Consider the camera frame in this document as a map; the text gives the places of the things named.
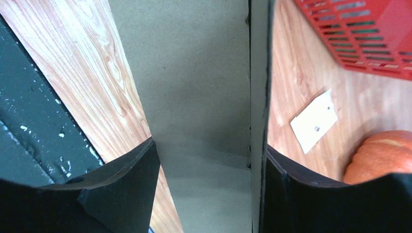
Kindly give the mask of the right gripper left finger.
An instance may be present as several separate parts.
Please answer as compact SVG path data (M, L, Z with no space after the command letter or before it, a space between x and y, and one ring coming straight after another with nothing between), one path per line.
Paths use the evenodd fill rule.
M147 233L160 161L152 138L64 184L0 182L3 233Z

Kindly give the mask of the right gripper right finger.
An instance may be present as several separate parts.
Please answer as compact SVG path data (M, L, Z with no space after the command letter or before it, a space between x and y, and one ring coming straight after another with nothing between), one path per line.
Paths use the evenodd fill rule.
M261 233L409 233L412 177L391 173L348 185L267 147Z

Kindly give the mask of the brown cardboard box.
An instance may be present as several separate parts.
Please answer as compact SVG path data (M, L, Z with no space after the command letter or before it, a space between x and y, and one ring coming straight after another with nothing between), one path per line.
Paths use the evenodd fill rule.
M112 0L185 233L256 233L272 0Z

